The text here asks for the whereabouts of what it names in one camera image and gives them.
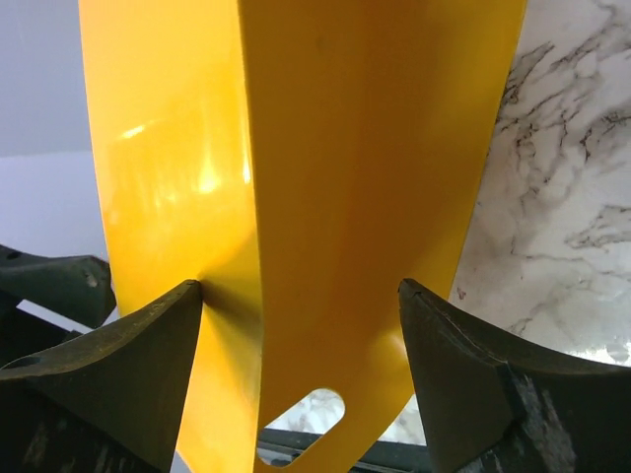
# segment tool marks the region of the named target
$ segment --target white marble countertop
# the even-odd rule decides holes
[[[451,302],[631,366],[631,1],[529,0]],[[272,427],[322,433],[330,393]],[[382,439],[425,443],[412,398]]]

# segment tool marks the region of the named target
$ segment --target marble surface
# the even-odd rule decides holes
[[[631,366],[629,78],[631,1],[529,0],[451,301]],[[316,393],[273,427],[325,432],[336,402]],[[414,398],[382,439],[425,442]]]

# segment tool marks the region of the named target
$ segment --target glossy yellow surface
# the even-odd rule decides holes
[[[121,312],[204,283],[178,450],[269,470],[258,426],[328,387],[287,470],[347,471],[412,394],[396,287],[449,291],[525,0],[80,6]]]

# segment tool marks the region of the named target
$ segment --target yellow plastic container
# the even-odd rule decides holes
[[[119,306],[186,278],[205,316],[178,450],[271,469],[312,390],[343,419],[289,471],[343,472],[412,394],[396,288],[446,296],[525,0],[81,0]]]

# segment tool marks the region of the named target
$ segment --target yellow object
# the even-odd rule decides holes
[[[409,399],[396,287],[448,294],[524,6],[80,1],[121,313],[205,287],[194,472],[271,469],[258,426],[320,387],[345,416],[287,469],[347,471]]]

